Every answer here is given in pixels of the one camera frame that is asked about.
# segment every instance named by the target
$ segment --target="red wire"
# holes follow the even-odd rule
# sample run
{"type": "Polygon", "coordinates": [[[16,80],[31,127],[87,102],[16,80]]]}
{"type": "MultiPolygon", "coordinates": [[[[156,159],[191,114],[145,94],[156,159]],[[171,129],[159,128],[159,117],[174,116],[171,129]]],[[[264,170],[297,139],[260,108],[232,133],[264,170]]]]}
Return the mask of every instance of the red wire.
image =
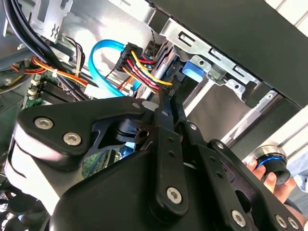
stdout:
{"type": "Polygon", "coordinates": [[[137,70],[134,66],[134,64],[132,63],[131,60],[129,59],[126,59],[127,63],[129,64],[129,66],[135,71],[135,73],[148,85],[150,85],[151,87],[155,88],[155,89],[159,89],[158,86],[156,85],[153,85],[150,81],[148,81],[146,78],[144,78],[140,73],[139,73],[139,70],[137,70]]]}

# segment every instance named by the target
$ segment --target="black knob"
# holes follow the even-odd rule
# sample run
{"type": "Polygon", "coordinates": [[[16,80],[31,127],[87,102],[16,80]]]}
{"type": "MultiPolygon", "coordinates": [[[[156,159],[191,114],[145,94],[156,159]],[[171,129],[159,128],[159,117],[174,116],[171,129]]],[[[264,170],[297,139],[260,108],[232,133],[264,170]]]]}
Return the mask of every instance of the black knob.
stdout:
{"type": "Polygon", "coordinates": [[[289,170],[286,168],[286,163],[282,159],[272,159],[268,158],[263,161],[263,165],[266,168],[264,179],[268,176],[269,173],[275,173],[277,177],[276,185],[281,185],[285,183],[291,176],[289,170]]]}

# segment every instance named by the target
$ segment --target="white cable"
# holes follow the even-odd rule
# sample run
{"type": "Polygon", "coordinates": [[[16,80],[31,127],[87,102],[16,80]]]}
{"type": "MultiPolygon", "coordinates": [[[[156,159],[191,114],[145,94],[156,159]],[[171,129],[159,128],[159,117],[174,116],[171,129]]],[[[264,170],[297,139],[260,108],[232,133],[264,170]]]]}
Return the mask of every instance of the white cable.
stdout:
{"type": "Polygon", "coordinates": [[[79,70],[80,70],[80,67],[81,67],[81,49],[79,48],[79,46],[77,46],[76,49],[78,50],[78,57],[77,57],[77,65],[76,65],[75,76],[79,77],[79,70]]]}
{"type": "Polygon", "coordinates": [[[52,72],[52,77],[57,78],[58,77],[58,69],[54,69],[52,72]]]}

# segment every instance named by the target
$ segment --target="finger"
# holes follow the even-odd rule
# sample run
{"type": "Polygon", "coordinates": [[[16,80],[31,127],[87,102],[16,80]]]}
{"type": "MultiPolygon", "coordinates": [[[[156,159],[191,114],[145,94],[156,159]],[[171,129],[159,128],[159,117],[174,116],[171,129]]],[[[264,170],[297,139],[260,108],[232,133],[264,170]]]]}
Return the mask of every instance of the finger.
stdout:
{"type": "Polygon", "coordinates": [[[257,167],[252,173],[260,180],[263,177],[265,171],[266,169],[264,165],[261,165],[257,167]]]}
{"type": "Polygon", "coordinates": [[[277,199],[284,203],[288,197],[290,196],[293,189],[296,187],[296,182],[293,178],[290,178],[287,180],[284,184],[279,185],[274,190],[274,195],[277,197],[277,199]]]}
{"type": "Polygon", "coordinates": [[[255,170],[257,167],[257,161],[255,159],[251,159],[247,165],[247,168],[250,170],[250,171],[253,171],[255,170]]]}
{"type": "Polygon", "coordinates": [[[272,193],[274,193],[276,180],[277,180],[277,177],[275,173],[270,172],[264,181],[265,187],[267,187],[267,189],[270,190],[272,193]]]}

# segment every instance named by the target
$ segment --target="black panel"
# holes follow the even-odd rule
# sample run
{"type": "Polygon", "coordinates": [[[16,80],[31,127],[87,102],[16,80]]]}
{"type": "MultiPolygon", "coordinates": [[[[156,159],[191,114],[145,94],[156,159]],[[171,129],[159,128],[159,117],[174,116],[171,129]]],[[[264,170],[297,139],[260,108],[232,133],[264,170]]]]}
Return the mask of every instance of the black panel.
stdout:
{"type": "Polygon", "coordinates": [[[308,38],[263,0],[150,0],[301,107],[308,38]]]}
{"type": "Polygon", "coordinates": [[[300,108],[287,99],[282,99],[271,111],[256,122],[231,147],[240,159],[244,159],[288,120],[300,111],[300,108]]]}

